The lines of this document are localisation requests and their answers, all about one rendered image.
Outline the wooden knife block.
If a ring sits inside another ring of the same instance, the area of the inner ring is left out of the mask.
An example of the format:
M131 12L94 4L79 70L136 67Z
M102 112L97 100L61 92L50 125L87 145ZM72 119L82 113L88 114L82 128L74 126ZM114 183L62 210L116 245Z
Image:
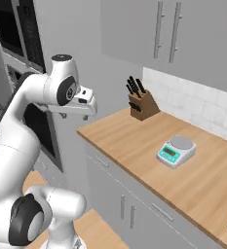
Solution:
M137 112L131 107L131 115L140 121L144 121L160 112L156 101L149 91L143 93L141 98L138 98L135 93L133 95L130 94L129 102L132 102L141 108L141 112Z

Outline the small black-handled knife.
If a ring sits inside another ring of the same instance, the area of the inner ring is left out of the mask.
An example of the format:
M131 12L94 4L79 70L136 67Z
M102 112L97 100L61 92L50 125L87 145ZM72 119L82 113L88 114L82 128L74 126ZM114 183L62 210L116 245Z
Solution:
M131 106L134 110L136 110L137 112L141 112L141 108L140 108L138 105L136 105L136 104L134 104L134 103L132 103L132 102L129 102L129 104L130 104L130 106Z

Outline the white and teal kitchen scale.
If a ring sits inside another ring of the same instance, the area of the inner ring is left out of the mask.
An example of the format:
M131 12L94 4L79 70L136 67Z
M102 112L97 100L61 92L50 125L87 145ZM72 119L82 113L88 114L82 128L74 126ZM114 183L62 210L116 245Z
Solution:
M195 155L196 148L197 145L190 138L175 135L164 143L157 153L157 159L171 168L178 168Z

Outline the grey drawer front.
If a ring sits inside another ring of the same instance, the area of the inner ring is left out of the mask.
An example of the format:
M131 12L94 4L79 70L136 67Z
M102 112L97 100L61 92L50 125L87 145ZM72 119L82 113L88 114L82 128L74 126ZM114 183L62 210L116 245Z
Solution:
M195 227L166 202L154 195L138 182L131 186L132 192L148 207L157 212L165 221L176 229L198 249L223 249L218 243Z
M99 207L106 203L117 206L121 196L124 196L128 203L133 202L134 196L126 184L126 181L129 180L127 172L90 143L86 143L85 148L93 207Z

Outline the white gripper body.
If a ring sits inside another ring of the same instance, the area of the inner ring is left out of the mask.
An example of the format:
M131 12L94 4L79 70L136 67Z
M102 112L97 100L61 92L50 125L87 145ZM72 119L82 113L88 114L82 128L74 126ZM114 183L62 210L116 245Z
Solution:
M94 96L92 96L90 100L73 98L64 106L49 105L48 110L53 113L94 116L97 113L97 103Z

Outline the grey wall cupboard door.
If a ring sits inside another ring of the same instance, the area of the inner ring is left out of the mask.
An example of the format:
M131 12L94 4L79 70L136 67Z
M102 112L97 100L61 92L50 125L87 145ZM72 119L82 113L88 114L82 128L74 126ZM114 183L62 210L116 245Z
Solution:
M158 1L100 0L102 51L108 56L141 66L150 66L154 58Z
M227 91L227 0L177 0L173 76Z

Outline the black built-in microwave oven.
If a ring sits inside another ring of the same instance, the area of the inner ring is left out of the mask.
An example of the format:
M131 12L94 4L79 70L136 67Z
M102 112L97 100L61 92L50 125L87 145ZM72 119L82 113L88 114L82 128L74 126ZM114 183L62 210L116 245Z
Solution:
M5 53L46 72L33 0L0 0L0 43Z

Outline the grey base cupboard door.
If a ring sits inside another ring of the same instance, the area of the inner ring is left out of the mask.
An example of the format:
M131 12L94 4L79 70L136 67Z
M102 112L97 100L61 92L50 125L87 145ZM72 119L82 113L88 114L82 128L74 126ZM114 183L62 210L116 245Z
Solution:
M91 203L100 217L126 242L126 201L121 185L93 159L87 157Z
M132 205L136 209L134 226L130 228L130 249L193 249L189 242L136 197L130 203L130 220Z

